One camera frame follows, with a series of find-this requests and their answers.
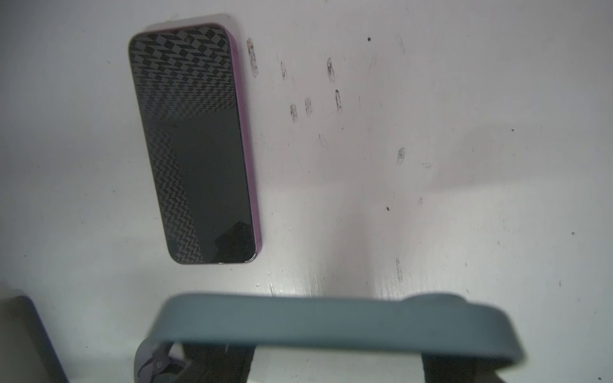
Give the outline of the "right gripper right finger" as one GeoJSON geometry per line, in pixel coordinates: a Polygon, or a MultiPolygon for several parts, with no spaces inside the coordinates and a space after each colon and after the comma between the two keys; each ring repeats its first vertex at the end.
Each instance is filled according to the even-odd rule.
{"type": "Polygon", "coordinates": [[[472,359],[423,354],[421,361],[425,383],[504,383],[494,371],[479,370],[472,359]]]}

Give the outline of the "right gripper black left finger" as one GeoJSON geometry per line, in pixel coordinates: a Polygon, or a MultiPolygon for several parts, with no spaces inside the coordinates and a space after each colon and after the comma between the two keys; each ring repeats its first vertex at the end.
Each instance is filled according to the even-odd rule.
{"type": "Polygon", "coordinates": [[[183,348],[187,364],[177,377],[177,382],[247,382],[254,346],[183,344],[183,348]]]}

